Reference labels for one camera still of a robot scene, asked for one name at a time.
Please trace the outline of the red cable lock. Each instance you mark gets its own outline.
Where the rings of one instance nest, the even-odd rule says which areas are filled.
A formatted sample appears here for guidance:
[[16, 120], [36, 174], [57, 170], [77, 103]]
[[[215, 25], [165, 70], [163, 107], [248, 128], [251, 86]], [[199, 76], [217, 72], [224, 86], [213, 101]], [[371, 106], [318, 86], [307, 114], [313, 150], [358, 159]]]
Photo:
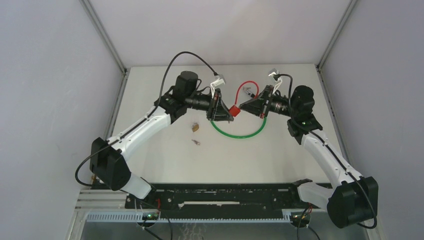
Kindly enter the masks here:
[[250, 88], [251, 89], [251, 87], [249, 87], [249, 86], [246, 86], [246, 85], [248, 85], [248, 84], [252, 84], [252, 85], [254, 85], [255, 86], [255, 88], [256, 88], [256, 92], [252, 92], [251, 90], [251, 93], [252, 94], [259, 94], [259, 85], [255, 82], [255, 81], [252, 81], [252, 80], [248, 80], [248, 81], [245, 81], [245, 82], [243, 82], [239, 87], [238, 87], [238, 89], [237, 89], [237, 91], [236, 91], [236, 94], [238, 94], [238, 99], [237, 99], [237, 107], [235, 107], [235, 108], [231, 108], [234, 104], [235, 104], [235, 102], [234, 102], [234, 104], [230, 107], [230, 109], [229, 109], [229, 112], [231, 113], [231, 115], [233, 116], [233, 117], [236, 117], [240, 112], [241, 112], [241, 110], [240, 110], [240, 108], [239, 108], [239, 105], [238, 105], [238, 101], [239, 101], [239, 96], [240, 96], [240, 93], [241, 92], [243, 92], [243, 93], [245, 93], [244, 91], [243, 91], [243, 87], [248, 87], [248, 88]]

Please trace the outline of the brass padlock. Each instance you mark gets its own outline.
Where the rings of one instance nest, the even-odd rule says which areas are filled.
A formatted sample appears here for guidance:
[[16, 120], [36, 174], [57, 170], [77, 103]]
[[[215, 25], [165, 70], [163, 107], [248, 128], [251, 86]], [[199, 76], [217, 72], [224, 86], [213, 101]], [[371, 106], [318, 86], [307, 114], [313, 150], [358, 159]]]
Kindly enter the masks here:
[[197, 122], [193, 123], [192, 126], [191, 126], [191, 130], [192, 130], [193, 133], [198, 131], [199, 128], [200, 128], [200, 126]]

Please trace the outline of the brass padlock keys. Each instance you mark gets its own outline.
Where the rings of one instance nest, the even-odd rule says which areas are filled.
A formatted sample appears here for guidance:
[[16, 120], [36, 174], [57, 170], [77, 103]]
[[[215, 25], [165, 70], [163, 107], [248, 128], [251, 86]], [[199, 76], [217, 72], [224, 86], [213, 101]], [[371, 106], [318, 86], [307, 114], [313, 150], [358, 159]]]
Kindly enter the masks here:
[[199, 141], [197, 141], [197, 140], [194, 140], [194, 139], [192, 139], [192, 141], [197, 145], [197, 146], [200, 146], [201, 145], [201, 143], [199, 142]]

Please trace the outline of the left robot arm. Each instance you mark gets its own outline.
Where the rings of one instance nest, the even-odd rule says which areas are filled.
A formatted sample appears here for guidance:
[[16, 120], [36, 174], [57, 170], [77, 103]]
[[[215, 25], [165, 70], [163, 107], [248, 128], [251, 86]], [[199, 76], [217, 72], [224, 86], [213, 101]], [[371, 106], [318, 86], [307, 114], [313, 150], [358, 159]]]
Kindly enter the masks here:
[[153, 207], [157, 196], [151, 191], [152, 186], [128, 167], [132, 154], [149, 138], [185, 115], [188, 109], [204, 111], [209, 121], [234, 120], [222, 100], [220, 86], [226, 83], [223, 75], [215, 74], [207, 94], [198, 89], [200, 81], [196, 73], [182, 71], [175, 84], [154, 102], [144, 117], [115, 136], [95, 139], [91, 145], [90, 171], [111, 190], [135, 196], [145, 209]]

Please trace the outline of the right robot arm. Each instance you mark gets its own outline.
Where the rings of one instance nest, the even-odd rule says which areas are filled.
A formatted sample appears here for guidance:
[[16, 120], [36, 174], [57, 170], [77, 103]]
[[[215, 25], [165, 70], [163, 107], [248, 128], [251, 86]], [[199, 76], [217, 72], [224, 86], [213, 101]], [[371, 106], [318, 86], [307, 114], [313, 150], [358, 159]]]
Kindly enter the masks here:
[[257, 96], [240, 104], [239, 108], [261, 119], [269, 113], [287, 116], [289, 134], [315, 159], [327, 176], [331, 188], [310, 179], [293, 183], [295, 191], [289, 194], [289, 203], [302, 208], [310, 203], [325, 210], [333, 224], [342, 229], [351, 225], [363, 228], [364, 221], [373, 220], [370, 229], [377, 226], [379, 186], [373, 177], [364, 177], [334, 150], [322, 125], [313, 114], [313, 90], [297, 86], [289, 96], [273, 93], [271, 85]]

